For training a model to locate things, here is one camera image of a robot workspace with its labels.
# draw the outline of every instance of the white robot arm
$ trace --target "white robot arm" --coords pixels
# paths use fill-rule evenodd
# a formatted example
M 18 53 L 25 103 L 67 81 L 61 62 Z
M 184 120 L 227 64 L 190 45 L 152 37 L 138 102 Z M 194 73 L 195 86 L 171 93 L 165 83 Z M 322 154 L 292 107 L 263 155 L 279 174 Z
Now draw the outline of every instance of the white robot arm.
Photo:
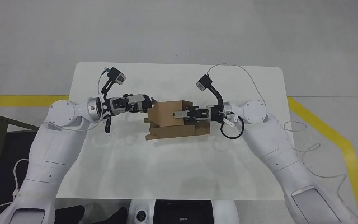
M 147 112 L 151 99 L 144 94 L 107 99 L 110 87 L 122 84 L 125 76 L 115 68 L 105 68 L 109 80 L 102 89 L 103 102 L 89 98 L 82 104 L 60 100 L 51 105 L 45 122 L 31 145 L 29 165 L 15 200 L 0 214 L 0 224 L 54 223 L 54 202 L 60 184 L 81 151 L 91 123 L 107 120 L 125 112 Z
M 209 75 L 204 75 L 196 84 L 204 91 L 209 89 L 218 99 L 218 104 L 199 108 L 197 106 L 175 111 L 175 118 L 186 122 L 207 120 L 222 124 L 221 132 L 227 138 L 244 138 L 251 151 L 273 173 L 285 196 L 286 206 L 297 224 L 355 223 L 346 206 L 338 198 L 323 189 L 315 177 L 297 158 L 291 139 L 279 121 L 271 115 L 266 105 L 258 100 L 237 106 L 223 102 L 220 93 L 211 85 Z M 240 135 L 228 137 L 223 125 L 236 126 Z

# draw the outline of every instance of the white tabletop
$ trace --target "white tabletop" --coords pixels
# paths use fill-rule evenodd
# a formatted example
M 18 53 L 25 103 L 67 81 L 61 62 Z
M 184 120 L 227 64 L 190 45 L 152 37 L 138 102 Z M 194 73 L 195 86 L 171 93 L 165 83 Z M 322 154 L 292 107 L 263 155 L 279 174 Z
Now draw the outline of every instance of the white tabletop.
M 188 64 L 82 62 L 76 66 L 70 100 L 97 97 L 97 81 L 104 67 L 116 67 L 127 76 L 122 86 L 113 86 L 108 97 L 144 93 L 157 101 L 216 104 L 210 91 L 201 92 L 195 86 L 211 66 Z M 282 70 L 245 68 L 269 111 L 281 124 L 290 120 Z M 260 99 L 250 78 L 238 67 L 215 67 L 210 77 L 224 101 L 239 104 Z M 101 86 L 106 80 L 103 77 Z M 219 124 L 212 123 L 207 136 L 146 141 L 149 124 L 144 124 L 145 117 L 120 114 L 112 119 L 111 133 L 104 132 L 103 123 L 89 131 L 57 198 L 283 200 L 273 174 L 242 138 L 223 137 Z M 230 127 L 226 131 L 238 133 Z

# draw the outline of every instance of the brown cardboard box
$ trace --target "brown cardboard box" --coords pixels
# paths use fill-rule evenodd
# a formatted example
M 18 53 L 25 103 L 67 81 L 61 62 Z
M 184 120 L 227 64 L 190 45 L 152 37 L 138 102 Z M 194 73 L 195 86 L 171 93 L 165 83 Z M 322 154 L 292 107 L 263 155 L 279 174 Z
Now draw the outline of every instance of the brown cardboard box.
M 185 106 L 192 106 L 192 102 L 168 101 L 156 102 L 148 109 L 148 118 L 145 123 L 150 123 L 150 134 L 145 136 L 146 140 L 160 138 L 176 138 L 185 136 L 200 136 L 210 134 L 210 123 L 206 121 L 184 124 L 184 119 L 174 118 L 174 111 L 183 110 Z

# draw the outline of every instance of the person's foot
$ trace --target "person's foot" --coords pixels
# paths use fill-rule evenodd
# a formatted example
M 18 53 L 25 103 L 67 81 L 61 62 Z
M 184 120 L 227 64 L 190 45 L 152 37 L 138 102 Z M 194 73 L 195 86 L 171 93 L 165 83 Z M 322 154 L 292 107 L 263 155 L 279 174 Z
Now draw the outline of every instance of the person's foot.
M 95 222 L 93 224 L 126 224 L 127 223 L 127 209 L 122 207 L 114 213 L 107 220 Z
M 55 215 L 55 224 L 78 224 L 84 215 L 84 206 L 57 209 Z

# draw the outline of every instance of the white cable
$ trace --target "white cable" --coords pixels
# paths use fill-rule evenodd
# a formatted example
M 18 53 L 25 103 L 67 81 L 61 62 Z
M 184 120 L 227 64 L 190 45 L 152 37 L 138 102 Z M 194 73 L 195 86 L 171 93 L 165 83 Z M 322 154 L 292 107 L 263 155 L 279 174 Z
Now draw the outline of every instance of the white cable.
M 85 130 L 73 130 L 73 129 L 68 129 L 68 128 L 63 128 L 63 127 L 57 126 L 57 125 L 55 125 L 55 124 L 53 124 L 51 122 L 47 122 L 47 123 L 59 128 L 60 130 L 70 130 L 70 131 L 73 131 L 73 132 L 86 132 L 88 130 L 92 130 L 93 128 L 97 127 L 98 124 L 102 121 L 103 115 L 104 115 L 104 114 L 102 114 L 102 112 L 103 112 L 103 102 L 101 100 L 101 99 L 103 99 L 103 97 L 101 97 L 101 93 L 100 93 L 100 81 L 101 81 L 102 76 L 103 75 L 101 74 L 100 78 L 98 79 L 98 83 L 97 83 L 97 92 L 98 92 L 98 96 L 100 98 L 100 103 L 101 103 L 101 115 L 100 115 L 100 119 L 98 120 L 98 122 L 96 123 L 95 126 L 93 126 L 92 128 L 85 129 Z
M 0 204 L 0 207 L 1 206 L 5 206 L 5 205 L 7 205 L 7 204 L 11 204 L 12 202 L 8 202 L 8 203 L 5 203 L 5 204 Z
M 253 83 L 253 85 L 254 85 L 254 87 L 255 87 L 257 93 L 259 94 L 259 96 L 261 97 L 261 99 L 262 99 L 264 105 L 266 106 L 266 101 L 265 101 L 265 99 L 262 97 L 260 91 L 258 90 L 258 88 L 257 88 L 257 86 L 256 86 L 256 84 L 255 84 L 255 81 L 253 80 L 252 76 L 250 75 L 250 73 L 248 73 L 248 71 L 247 71 L 246 69 L 244 69 L 242 66 L 238 66 L 238 65 L 236 65 L 236 64 L 222 63 L 222 64 L 216 64 L 216 65 L 212 66 L 211 68 L 209 68 L 209 70 L 206 72 L 206 74 L 209 75 L 210 70 L 212 70 L 212 69 L 213 69 L 214 67 L 216 67 L 216 66 L 236 66 L 236 67 L 239 67 L 239 68 L 241 68 L 242 70 L 244 70 L 244 71 L 248 74 L 248 76 L 250 77 L 250 79 L 251 79 L 251 81 L 252 81 L 252 83 Z
M 16 176 L 16 167 L 17 167 L 17 164 L 21 161 L 28 161 L 28 159 L 26 158 L 22 158 L 20 160 L 18 160 L 16 163 L 15 163 L 15 166 L 13 167 L 13 177 L 15 178 L 15 190 L 13 191 L 13 194 L 12 194 L 12 200 L 15 200 L 16 198 L 16 195 L 17 195 L 17 192 L 19 190 L 18 188 L 18 181 L 17 181 L 17 176 Z
M 285 126 L 287 125 L 287 123 L 303 124 L 303 125 L 304 125 L 304 128 L 303 128 L 303 129 L 300 129 L 300 130 L 289 130 L 289 129 L 286 129 L 286 128 L 285 128 Z M 301 132 L 301 131 L 305 130 L 306 128 L 307 128 L 307 125 L 304 124 L 304 123 L 302 123 L 302 122 L 288 121 L 288 122 L 286 122 L 286 123 L 284 124 L 284 129 L 285 129 L 285 130 L 288 130 L 289 132 Z M 307 153 L 307 152 L 312 152 L 312 151 L 314 151 L 314 150 L 317 150 L 317 149 L 320 148 L 320 146 L 321 146 L 320 143 L 316 143 L 316 144 L 310 146 L 309 148 L 307 148 L 305 151 L 300 151 L 300 150 L 297 150 L 297 149 L 295 149 L 295 148 L 293 148 L 293 149 L 294 149 L 295 151 L 297 151 L 297 152 L 302 152 L 302 153 L 303 153 L 303 154 L 302 154 L 302 158 L 301 158 L 302 163 L 303 163 L 303 165 L 307 168 L 307 170 L 308 170 L 311 174 L 313 174 L 314 176 L 317 176 L 317 177 L 319 177 L 319 178 L 325 178 L 325 179 L 331 179 L 331 178 L 337 178 L 337 177 L 343 176 L 343 179 L 342 179 L 342 181 L 340 182 L 340 184 L 339 184 L 339 186 L 338 186 L 338 188 L 337 188 L 336 194 L 337 194 L 338 198 L 341 200 L 341 202 L 344 204 L 344 206 L 346 206 L 346 208 L 347 208 L 356 218 L 358 218 L 357 214 L 356 214 L 355 212 L 353 212 L 350 207 L 347 206 L 347 204 L 343 201 L 343 199 L 342 199 L 342 197 L 341 197 L 341 195 L 340 195 L 340 189 L 341 189 L 341 186 L 342 186 L 343 182 L 346 180 L 347 174 L 338 174 L 338 175 L 333 175 L 333 176 L 322 176 L 322 175 L 318 175 L 318 174 L 316 174 L 315 172 L 313 172 L 310 168 L 308 168 L 308 166 L 307 166 L 306 163 L 304 162 L 304 156 L 306 155 L 306 153 Z

